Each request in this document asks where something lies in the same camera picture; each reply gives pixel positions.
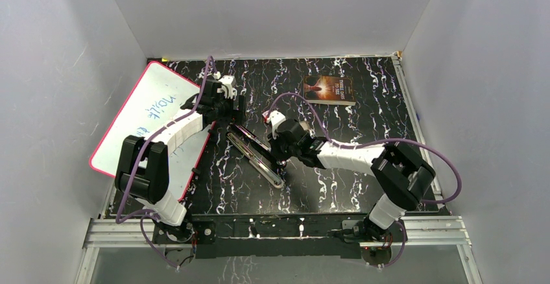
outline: gray wall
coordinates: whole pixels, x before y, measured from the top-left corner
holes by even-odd
[[[148,57],[403,50],[429,0],[116,0]]]
[[[430,0],[404,52],[427,142],[464,177],[451,208],[485,283],[549,279],[549,6]],[[442,182],[454,190],[452,177]]]
[[[88,157],[144,68],[114,0],[0,0],[2,283],[71,283],[110,179]]]
[[[399,245],[392,246],[397,252]],[[169,252],[169,259],[188,255]],[[129,267],[121,267],[120,262]],[[218,284],[461,284],[467,283],[456,246],[407,246],[400,260],[379,272],[360,259],[335,256],[220,257],[197,259],[179,273],[150,248],[102,248],[92,277],[105,283]]]

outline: cable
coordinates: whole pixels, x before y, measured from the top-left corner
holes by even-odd
[[[193,228],[191,228],[191,235],[185,240],[185,241],[182,241],[181,243],[186,243],[188,240],[192,239],[193,236],[195,235],[195,231]]]
[[[405,250],[405,239],[407,238],[407,234],[405,233],[405,226],[398,221],[396,221],[395,223],[401,228],[401,237],[403,237],[403,242],[401,243],[401,248],[399,249],[397,256],[389,263],[381,265],[382,267],[393,265],[397,261],[397,259],[401,257],[401,254],[403,254],[403,251]]]
[[[195,256],[195,255],[190,255],[190,256],[185,257],[185,259],[182,260],[182,262],[181,262],[178,266],[182,266],[188,259],[191,259],[191,258],[193,258],[194,256]]]
[[[390,246],[392,246],[393,242],[394,242],[394,235],[391,234],[391,232],[390,232],[390,242],[388,243],[387,248],[390,248]]]
[[[125,205],[126,205],[126,201],[128,200],[128,197],[130,196],[130,188],[132,187],[132,183],[134,182],[134,178],[136,177],[136,173],[138,171],[138,167],[139,167],[139,163],[141,162],[141,158],[143,157],[143,154],[145,153],[145,149],[147,148],[147,146],[149,145],[149,143],[155,139],[156,136],[160,135],[162,132],[164,132],[164,130],[166,130],[168,127],[172,126],[175,122],[178,122],[178,121],[181,121],[182,119],[185,119],[186,117],[190,116],[193,112],[195,112],[195,110],[197,109],[197,106],[198,106],[198,102],[200,101],[200,99],[202,98],[202,94],[204,92],[204,85],[206,84],[206,79],[207,79],[207,76],[208,76],[208,73],[209,73],[209,69],[210,69],[210,63],[212,63],[212,71],[214,73],[217,72],[217,69],[216,69],[216,65],[215,65],[215,62],[214,62],[214,58],[212,56],[208,56],[206,58],[206,66],[204,67],[202,73],[203,73],[203,76],[202,76],[202,83],[200,85],[200,91],[198,93],[198,96],[197,96],[197,100],[196,100],[196,104],[193,106],[193,108],[191,109],[191,111],[185,115],[182,115],[181,117],[178,117],[177,119],[175,119],[174,121],[168,123],[166,126],[162,126],[159,130],[157,130],[155,133],[153,133],[147,140],[145,140],[145,142],[143,143],[143,146],[141,146],[141,149],[139,150],[139,153],[137,154],[137,158],[136,158],[136,161],[134,162],[134,168],[132,169],[132,172],[130,173],[130,177],[128,179],[128,183],[126,185],[126,189],[124,190],[124,194],[123,194],[123,197],[122,197],[122,201],[120,203],[120,206],[119,206],[119,209],[117,211],[117,216],[115,217],[115,222],[117,224],[121,224],[123,223],[124,221],[132,218],[133,216],[136,216],[136,215],[142,215],[140,220],[139,220],[139,226],[141,228],[141,234],[143,234],[143,237],[145,238],[145,241],[147,242],[147,244],[149,244],[149,246],[160,256],[162,257],[167,263],[168,265],[170,266],[173,266],[174,268],[176,269],[179,269],[179,265],[177,265],[176,263],[170,261],[170,259],[166,258],[166,256],[164,256],[164,254],[162,254],[156,247],[155,245],[153,244],[153,242],[149,239],[149,237],[147,237],[147,234],[145,233],[145,229],[143,227],[143,220],[145,218],[150,218],[152,220],[160,220],[160,218],[158,217],[158,215],[155,215],[154,214],[154,210],[153,209],[139,209],[137,211],[134,211],[130,214],[128,214],[127,216],[125,216],[124,218],[121,218],[122,217],[122,212],[124,211],[124,208],[125,208]]]
[[[441,152],[435,150],[434,148],[432,148],[430,146],[427,146],[425,144],[422,144],[422,143],[419,143],[417,141],[410,140],[410,139],[404,139],[404,138],[388,138],[388,139],[371,141],[369,143],[363,143],[361,145],[343,145],[341,143],[338,143],[338,142],[332,140],[330,138],[330,136],[328,136],[328,132],[323,127],[323,122],[319,118],[319,115],[317,114],[317,112],[313,109],[313,106],[309,103],[309,101],[307,101],[300,94],[297,94],[297,93],[283,93],[283,94],[279,95],[275,99],[275,101],[273,101],[273,103],[271,104],[271,107],[269,107],[269,111],[267,112],[266,117],[269,117],[269,115],[271,114],[271,112],[275,108],[275,105],[277,104],[277,102],[281,98],[283,98],[284,96],[294,96],[294,97],[298,97],[299,99],[302,99],[307,104],[307,106],[309,107],[309,110],[311,111],[311,113],[313,113],[313,116],[315,117],[315,119],[317,120],[317,123],[321,127],[321,131],[323,132],[323,135],[325,136],[327,141],[329,141],[333,145],[338,146],[339,148],[342,148],[342,149],[357,149],[357,148],[371,147],[371,146],[374,146],[374,145],[380,145],[382,143],[402,142],[402,143],[408,143],[408,144],[411,144],[411,145],[415,145],[415,146],[420,147],[420,148],[424,148],[424,149],[432,152],[433,154],[435,154],[439,158],[441,158],[449,166],[449,168],[453,171],[453,174],[455,174],[455,177],[457,179],[457,190],[451,196],[449,196],[448,198],[444,198],[443,200],[422,200],[421,202],[426,203],[426,204],[445,204],[445,203],[451,202],[452,200],[456,199],[456,197],[462,191],[462,178],[460,177],[460,174],[459,174],[457,168],[454,166],[454,164],[452,164],[452,162],[445,155],[443,155],[443,153],[441,153]]]

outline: glass panel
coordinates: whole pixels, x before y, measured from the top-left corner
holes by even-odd
[[[392,248],[397,252],[399,246]],[[334,256],[197,259],[178,273],[166,266],[150,248],[104,248],[92,283],[467,283],[454,245],[408,246],[381,272]]]

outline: aluminum frame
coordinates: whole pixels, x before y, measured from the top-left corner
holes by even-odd
[[[461,216],[404,216],[409,240],[406,246],[456,245],[469,284],[481,284],[481,277],[472,255],[471,241]],[[154,224],[144,222],[145,233],[152,238]],[[361,246],[382,246],[382,243],[361,243]],[[160,248],[190,248],[189,244],[163,244]],[[116,224],[114,219],[92,219],[84,241],[84,253],[76,284],[91,281],[101,248],[144,248],[145,242],[138,219]]]
[[[403,98],[405,98],[405,105],[407,106],[407,110],[409,111],[409,118],[411,119],[411,123],[413,127],[412,129],[414,130],[416,139],[418,140],[419,143],[426,144],[426,140],[424,139],[424,135],[422,134],[422,130],[420,129],[420,123],[418,122],[418,118],[416,116],[416,110],[414,110],[411,94],[409,94],[407,82],[405,81],[405,75],[403,74],[403,67],[401,66],[401,60],[396,55],[392,55],[390,57],[392,58],[394,68],[396,70],[396,75],[397,75],[399,85],[401,87],[401,92],[403,93]],[[428,151],[426,149],[421,148],[420,153],[422,153],[422,157],[426,160],[426,162],[428,162],[428,164],[433,166],[430,155],[428,154]],[[437,176],[431,183],[431,188],[433,190],[433,194],[435,195],[435,199],[442,200],[443,196],[441,195],[441,186],[439,186],[439,181],[437,180]]]

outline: whiteboard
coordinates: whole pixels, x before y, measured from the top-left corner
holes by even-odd
[[[145,136],[165,124],[199,87],[157,62],[151,62],[90,158],[90,167],[114,177],[124,138]],[[191,136],[169,157],[168,190],[183,199],[193,176],[192,168],[206,146],[209,127]]]

